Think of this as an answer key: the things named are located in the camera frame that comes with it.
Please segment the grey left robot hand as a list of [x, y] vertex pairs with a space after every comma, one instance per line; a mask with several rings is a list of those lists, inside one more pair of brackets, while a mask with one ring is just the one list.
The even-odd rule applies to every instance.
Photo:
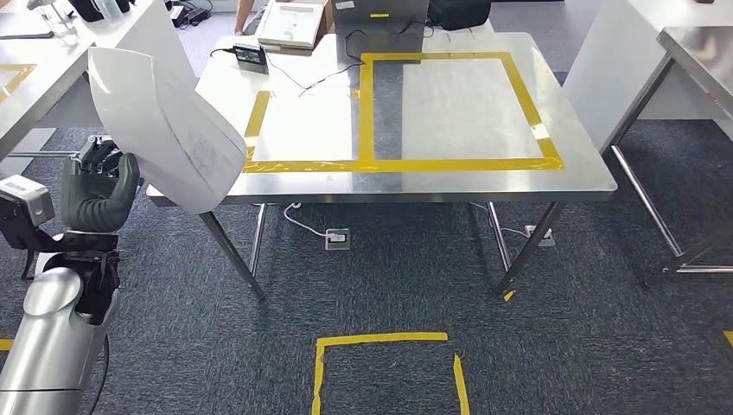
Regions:
[[130, 214], [140, 184], [137, 159], [108, 136], [91, 136], [61, 173], [61, 219], [69, 229], [115, 233]]

